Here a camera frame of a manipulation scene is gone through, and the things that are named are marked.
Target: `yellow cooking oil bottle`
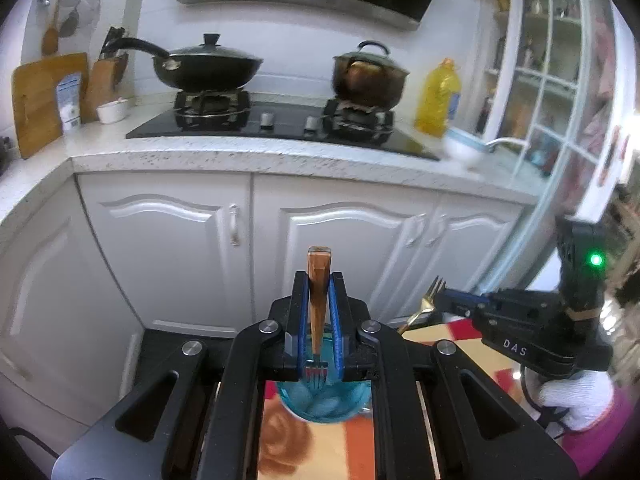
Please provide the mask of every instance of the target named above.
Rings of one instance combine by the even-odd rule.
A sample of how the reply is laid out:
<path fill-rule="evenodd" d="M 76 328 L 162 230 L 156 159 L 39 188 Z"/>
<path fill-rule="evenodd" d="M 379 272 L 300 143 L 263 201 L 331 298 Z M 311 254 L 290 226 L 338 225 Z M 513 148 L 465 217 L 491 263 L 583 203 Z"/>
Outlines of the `yellow cooking oil bottle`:
<path fill-rule="evenodd" d="M 415 115 L 415 127 L 425 134 L 441 137 L 460 102 L 460 78 L 452 59 L 445 58 L 424 82 Z"/>

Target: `white bowl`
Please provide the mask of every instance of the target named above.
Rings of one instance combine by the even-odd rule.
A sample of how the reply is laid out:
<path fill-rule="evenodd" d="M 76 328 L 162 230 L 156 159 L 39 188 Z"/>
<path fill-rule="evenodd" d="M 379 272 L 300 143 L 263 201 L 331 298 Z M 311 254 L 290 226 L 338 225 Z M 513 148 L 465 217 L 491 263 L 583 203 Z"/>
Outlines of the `white bowl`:
<path fill-rule="evenodd" d="M 113 124 L 129 115 L 129 100 L 118 99 L 98 106 L 95 111 L 102 124 Z"/>
<path fill-rule="evenodd" d="M 490 148 L 479 137 L 450 126 L 443 139 L 444 152 L 464 168 L 476 168 Z"/>

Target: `green light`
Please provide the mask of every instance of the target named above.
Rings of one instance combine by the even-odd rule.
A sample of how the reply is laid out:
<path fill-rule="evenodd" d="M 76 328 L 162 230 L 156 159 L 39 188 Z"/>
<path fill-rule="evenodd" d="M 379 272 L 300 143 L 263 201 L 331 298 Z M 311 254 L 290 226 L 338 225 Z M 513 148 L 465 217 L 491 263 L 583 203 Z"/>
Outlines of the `green light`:
<path fill-rule="evenodd" d="M 591 253 L 589 256 L 589 263 L 593 267 L 601 267 L 604 265 L 604 256 L 600 253 Z"/>

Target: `white cabinet door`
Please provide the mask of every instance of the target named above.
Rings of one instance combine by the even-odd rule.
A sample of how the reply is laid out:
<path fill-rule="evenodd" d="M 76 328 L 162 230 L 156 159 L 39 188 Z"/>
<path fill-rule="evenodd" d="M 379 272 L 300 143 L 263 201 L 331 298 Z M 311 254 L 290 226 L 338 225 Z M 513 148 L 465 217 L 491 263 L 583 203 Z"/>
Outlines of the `white cabinet door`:
<path fill-rule="evenodd" d="M 146 327 L 230 337 L 252 323 L 248 174 L 86 174 L 79 183 Z"/>
<path fill-rule="evenodd" d="M 386 314 L 394 320 L 413 314 L 436 276 L 446 280 L 450 288 L 471 291 L 507 241 L 522 209 L 510 202 L 443 195 L 421 240 L 415 265 L 397 290 L 390 291 L 389 305 L 398 304 L 396 296 L 400 295 L 408 298 L 406 306 Z"/>
<path fill-rule="evenodd" d="M 332 250 L 332 270 L 344 274 L 347 293 L 371 315 L 404 305 L 387 303 L 413 265 L 439 194 L 400 186 L 338 180 L 256 176 L 254 287 L 258 319 L 291 292 L 294 273 L 306 270 L 310 246 Z"/>
<path fill-rule="evenodd" d="M 70 179 L 0 258 L 0 372 L 90 425 L 128 391 L 141 338 Z"/>
<path fill-rule="evenodd" d="M 87 427 L 48 408 L 0 374 L 0 415 L 9 428 L 23 428 L 62 454 Z M 40 470 L 51 477 L 55 459 L 37 444 L 17 437 L 24 452 Z"/>

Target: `gloved hand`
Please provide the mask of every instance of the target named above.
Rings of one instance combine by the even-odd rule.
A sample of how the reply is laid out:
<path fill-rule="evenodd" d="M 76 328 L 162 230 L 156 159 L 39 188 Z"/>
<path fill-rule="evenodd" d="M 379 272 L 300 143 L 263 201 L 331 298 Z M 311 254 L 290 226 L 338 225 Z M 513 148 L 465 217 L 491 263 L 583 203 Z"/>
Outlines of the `gloved hand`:
<path fill-rule="evenodd" d="M 572 431 L 588 430 L 603 420 L 613 405 L 613 382 L 606 372 L 584 370 L 569 379 L 543 383 L 538 374 L 526 370 L 525 380 L 532 400 L 539 406 L 569 409 L 561 421 Z M 538 420 L 540 413 L 533 406 L 524 408 Z M 556 433 L 551 425 L 550 430 Z"/>

